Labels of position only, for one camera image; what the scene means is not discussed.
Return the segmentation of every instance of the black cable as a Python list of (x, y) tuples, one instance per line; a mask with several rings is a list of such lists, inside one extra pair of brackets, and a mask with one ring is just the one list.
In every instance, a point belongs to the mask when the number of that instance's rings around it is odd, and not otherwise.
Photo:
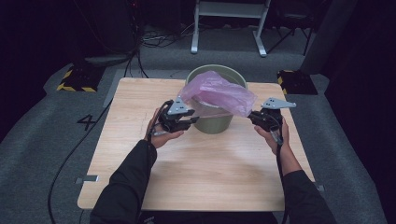
[[(126, 72), (128, 71), (128, 66), (131, 64), (131, 60), (133, 57), (131, 57), (128, 61), (128, 63), (126, 64), (125, 67), (125, 71), (124, 71), (124, 77), (126, 77)], [(91, 128), (84, 134), (84, 136), (79, 140), (79, 142), (73, 147), (73, 149), (69, 152), (69, 154), (67, 155), (67, 157), (64, 159), (62, 165), (59, 167), (55, 177), (52, 180), (52, 183), (50, 185), (49, 188), (49, 195), (47, 198), (47, 207), (49, 210), (49, 218), (51, 220), (52, 224), (55, 224), (55, 218), (52, 214), (52, 206), (51, 206), (51, 196), (52, 196), (52, 191), (53, 191), (53, 187), (55, 186), (55, 182), (59, 176), (59, 173), (62, 171), (62, 169), (64, 168), (64, 165), (67, 163), (67, 161), (69, 160), (69, 158), (73, 155), (73, 153), (76, 151), (76, 149), (79, 147), (79, 145), (85, 140), (85, 138), (88, 136), (88, 134), (90, 134), (90, 132), (92, 131), (92, 129), (96, 126), (96, 124), (99, 122), (99, 120), (102, 118), (102, 116), (105, 114), (105, 112), (108, 110), (108, 108), (110, 107), (111, 103), (113, 102), (113, 99), (108, 103), (108, 105), (106, 106), (106, 108), (102, 111), (102, 113), (100, 114), (99, 118), (96, 120), (96, 122), (91, 126)], [(81, 214), (80, 214), (80, 218), (79, 221), (81, 221), (81, 217), (83, 214), (84, 210), (82, 210)]]
[(145, 70), (143, 69), (142, 61), (140, 60), (140, 50), (137, 51), (136, 57), (137, 57), (137, 62), (139, 64), (140, 71), (142, 72), (142, 74), (145, 75), (146, 78), (149, 78), (149, 76), (146, 74)]
[(81, 224), (81, 220), (82, 220), (82, 215), (84, 214), (84, 209), (82, 209), (81, 214), (79, 214), (79, 220), (78, 223)]

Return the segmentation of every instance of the chair leg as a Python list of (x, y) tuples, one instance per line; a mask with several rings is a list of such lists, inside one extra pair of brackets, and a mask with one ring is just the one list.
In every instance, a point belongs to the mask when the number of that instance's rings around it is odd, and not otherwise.
[(306, 54), (306, 50), (308, 49), (309, 40), (311, 39), (312, 31), (313, 31), (313, 28), (312, 27), (309, 28), (309, 34), (308, 34), (308, 38), (306, 39), (306, 44), (305, 44), (304, 53), (303, 53), (304, 56)]
[(290, 30), (286, 35), (284, 35), (279, 41), (276, 42), (268, 51), (267, 53), (270, 53), (276, 46), (278, 46), (288, 35), (290, 35), (293, 32), (293, 30)]

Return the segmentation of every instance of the chair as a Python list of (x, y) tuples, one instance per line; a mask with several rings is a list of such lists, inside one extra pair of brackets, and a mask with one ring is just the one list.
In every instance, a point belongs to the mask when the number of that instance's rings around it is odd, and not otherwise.
[(275, 7), (275, 19), (273, 25), (279, 31), (280, 27), (289, 28), (290, 31), (284, 35), (276, 44), (274, 44), (267, 53), (270, 53), (289, 35), (294, 35), (296, 29), (301, 29), (306, 37), (306, 43), (303, 55), (305, 56), (308, 49), (312, 32), (318, 26), (319, 19), (322, 18), (320, 13), (324, 12), (325, 6), (329, 0), (322, 0), (319, 4), (313, 4), (309, 0), (277, 0), (273, 4)]

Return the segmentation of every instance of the green bucket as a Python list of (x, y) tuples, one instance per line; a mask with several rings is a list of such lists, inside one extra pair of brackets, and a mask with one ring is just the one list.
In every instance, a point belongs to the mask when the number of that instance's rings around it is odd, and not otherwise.
[[(186, 85), (190, 81), (192, 81), (196, 76), (207, 71), (217, 72), (219, 75), (221, 75), (221, 77), (223, 77), (227, 81), (234, 84), (238, 84), (246, 89), (248, 88), (248, 85), (245, 79), (241, 76), (241, 74), (239, 74), (230, 67), (226, 67), (219, 64), (208, 64), (195, 68), (187, 76)], [(210, 110), (213, 112), (217, 112), (217, 110), (219, 112), (224, 111), (224, 109), (219, 106), (208, 105), (208, 104), (204, 105), (194, 100), (191, 100), (191, 104), (192, 105), (200, 104), (200, 106), (205, 107), (205, 110)], [(232, 119), (233, 119), (233, 115), (227, 115), (218, 118), (199, 118), (198, 121), (194, 124), (194, 126), (203, 133), (210, 133), (210, 134), (222, 133), (225, 130), (227, 130), (227, 128), (230, 126)]]

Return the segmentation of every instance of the wooden table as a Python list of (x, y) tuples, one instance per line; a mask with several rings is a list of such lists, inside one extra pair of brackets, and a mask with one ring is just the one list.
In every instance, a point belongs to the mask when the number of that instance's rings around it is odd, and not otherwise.
[[(185, 80), (123, 78), (116, 90), (105, 126), (84, 182), (78, 206), (92, 209), (135, 144), (144, 137), (149, 120), (165, 101), (175, 99)], [(277, 84), (247, 84), (258, 100), (285, 100)], [(314, 181), (288, 109), (281, 109), (290, 126), (290, 145)], [(233, 117), (223, 133), (201, 133), (191, 126), (181, 137), (158, 149), (142, 209), (168, 211), (282, 211), (284, 195), (276, 156), (247, 118)]]

